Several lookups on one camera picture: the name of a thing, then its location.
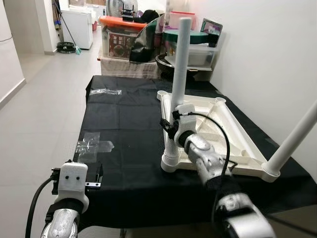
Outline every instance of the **white appliance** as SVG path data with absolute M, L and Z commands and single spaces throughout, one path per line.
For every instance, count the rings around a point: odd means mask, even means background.
M 91 12 L 85 9 L 62 10 L 61 12 L 76 45 L 81 49 L 88 50 L 93 43 Z M 73 43 L 63 20 L 61 21 L 61 25 L 64 41 Z
M 107 7 L 106 6 L 94 5 L 94 4 L 86 4 L 86 7 L 91 8 L 93 10 L 93 13 L 96 15 L 95 21 L 98 22 L 98 25 L 100 25 L 99 21 L 98 21 L 99 17 L 107 16 L 107 13 L 106 13 Z

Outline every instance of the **mop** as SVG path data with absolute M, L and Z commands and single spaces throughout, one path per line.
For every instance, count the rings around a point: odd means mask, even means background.
M 73 38 L 73 36 L 71 35 L 71 33 L 70 33 L 69 29 L 68 29 L 68 26 L 67 26 L 67 24 L 66 24 L 66 22 L 65 22 L 65 20 L 64 20 L 64 17 L 63 17 L 63 15 L 61 14 L 61 11 L 60 11 L 58 5 L 56 4 L 56 1 L 53 0 L 53 2 L 54 2 L 54 5 L 56 6 L 57 11 L 59 12 L 61 18 L 63 19 L 63 21 L 64 21 L 64 23 L 65 23 L 65 26 L 66 26 L 66 28 L 67 28 L 67 31 L 68 31 L 68 33 L 69 33 L 71 39 L 72 39 L 73 42 L 74 42 L 75 49 L 76 49 L 76 54 L 77 54 L 77 55 L 80 55 L 81 49 L 76 45 L 76 43 L 75 43 L 75 41 L 74 41 L 74 38 Z

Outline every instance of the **table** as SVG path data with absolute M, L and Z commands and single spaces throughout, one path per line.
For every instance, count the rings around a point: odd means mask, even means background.
M 95 89 L 121 90 L 119 94 L 94 94 Z M 136 228 L 210 221 L 214 191 L 205 191 L 195 171 L 168 174 L 160 168 L 164 150 L 159 125 L 157 90 L 171 92 L 172 83 L 110 76 L 94 76 L 87 87 L 87 107 L 79 141 L 86 133 L 100 133 L 111 141 L 111 152 L 97 153 L 96 163 L 87 163 L 87 180 L 94 180 L 99 163 L 104 176 L 99 190 L 89 190 L 88 210 L 79 230 L 89 226 Z M 226 104 L 262 154 L 269 159 L 277 145 L 245 114 L 209 82 L 189 81 L 186 94 L 223 97 Z M 274 213 L 316 204 L 317 186 L 293 159 L 274 183 L 236 176 L 243 190 L 264 213 Z

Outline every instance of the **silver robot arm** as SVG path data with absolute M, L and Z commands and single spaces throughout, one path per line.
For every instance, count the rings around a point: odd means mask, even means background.
M 89 205 L 85 195 L 88 167 L 71 162 L 55 170 L 52 194 L 57 197 L 47 212 L 41 238 L 77 238 L 79 217 Z
M 180 105 L 173 113 L 174 122 L 170 125 L 162 119 L 161 125 L 169 139 L 178 147 L 184 148 L 188 158 L 196 165 L 199 177 L 207 190 L 217 192 L 214 211 L 215 224 L 223 237 L 228 238 L 276 238 L 275 233 L 247 194 L 242 192 L 227 169 L 222 176 L 223 157 L 214 147 L 196 134 L 196 116 L 193 105 Z

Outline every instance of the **mini fridge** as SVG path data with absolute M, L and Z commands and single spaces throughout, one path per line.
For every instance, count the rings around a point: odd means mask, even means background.
M 93 43 L 91 12 L 84 10 L 62 10 L 61 12 L 76 45 L 81 49 L 88 50 Z M 61 21 L 64 41 L 73 43 L 65 22 Z

